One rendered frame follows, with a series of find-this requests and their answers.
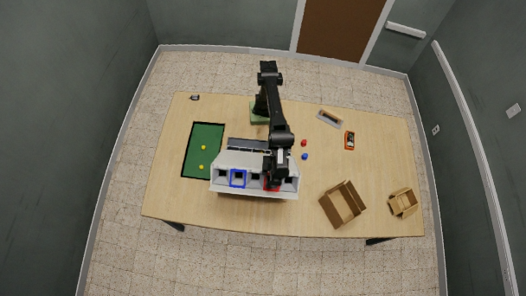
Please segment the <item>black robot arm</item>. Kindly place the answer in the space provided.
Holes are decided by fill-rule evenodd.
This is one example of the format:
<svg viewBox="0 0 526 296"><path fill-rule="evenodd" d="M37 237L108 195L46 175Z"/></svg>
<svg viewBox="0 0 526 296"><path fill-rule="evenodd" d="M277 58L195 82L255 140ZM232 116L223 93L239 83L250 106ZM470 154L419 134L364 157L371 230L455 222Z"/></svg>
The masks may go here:
<svg viewBox="0 0 526 296"><path fill-rule="evenodd" d="M268 156L266 170L270 171L269 185L278 187L282 178L290 175L288 149L294 145L295 136L283 114L278 90L278 86L283 86L283 76L278 72L276 61L260 61L260 73L257 75L260 91L255 94L256 106L254 104L252 113L270 118L267 143L272 160Z"/></svg>

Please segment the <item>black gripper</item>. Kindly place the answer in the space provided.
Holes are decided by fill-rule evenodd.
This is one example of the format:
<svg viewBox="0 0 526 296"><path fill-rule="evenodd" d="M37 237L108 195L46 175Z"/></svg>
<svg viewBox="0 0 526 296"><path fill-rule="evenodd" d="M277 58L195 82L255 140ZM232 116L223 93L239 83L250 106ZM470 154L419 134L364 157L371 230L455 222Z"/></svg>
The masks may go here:
<svg viewBox="0 0 526 296"><path fill-rule="evenodd" d="M262 175L264 175L265 177L267 177L267 171L266 171L266 168L267 168L267 160L268 160L268 156L263 156Z"/></svg>

